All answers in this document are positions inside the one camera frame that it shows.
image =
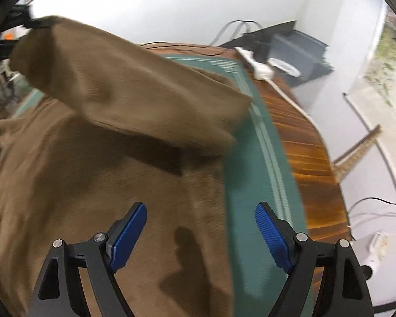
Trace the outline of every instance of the metal screw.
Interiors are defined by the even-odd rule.
[[[62,241],[62,240],[55,240],[55,241],[53,242],[53,247],[58,248],[58,247],[60,247],[62,244],[63,244],[63,241]]]
[[[347,248],[347,247],[349,246],[349,242],[348,242],[347,240],[345,240],[345,239],[341,239],[341,240],[339,241],[339,244],[340,244],[342,247],[344,247],[344,248]]]
[[[101,242],[103,239],[105,239],[106,238],[106,234],[103,234],[102,232],[99,232],[99,233],[97,233],[95,236],[94,236],[94,241],[96,241],[96,242]]]
[[[303,232],[300,232],[299,234],[296,235],[296,238],[298,241],[305,242],[308,239],[308,236]]]

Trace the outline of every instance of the blue gripper pad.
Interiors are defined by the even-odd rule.
[[[255,221],[266,242],[276,266],[289,273],[293,267],[289,257],[289,247],[273,219],[261,204],[255,209]]]
[[[118,232],[118,236],[111,244],[110,270],[115,273],[128,262],[136,241],[147,222],[147,208],[143,203],[135,203],[126,217],[119,221],[125,226]]]

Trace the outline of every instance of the fabric fold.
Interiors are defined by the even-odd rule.
[[[0,298],[26,316],[52,242],[85,241],[141,201],[148,222],[116,275],[132,311],[231,316],[221,156],[250,98],[222,76],[50,19],[11,55],[47,96],[0,120]]]

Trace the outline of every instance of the green cutting mat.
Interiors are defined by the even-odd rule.
[[[307,233],[304,210],[279,135],[260,95],[240,62],[202,56],[167,58],[227,76],[253,98],[249,117],[237,130],[237,144],[225,161],[227,226],[235,291],[235,317],[266,317],[286,281],[277,268],[254,219],[267,201],[280,219]],[[312,314],[312,294],[302,316]]]

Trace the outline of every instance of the orange object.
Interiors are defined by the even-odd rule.
[[[3,38],[5,40],[13,40],[13,33],[11,33],[11,32],[5,33]]]

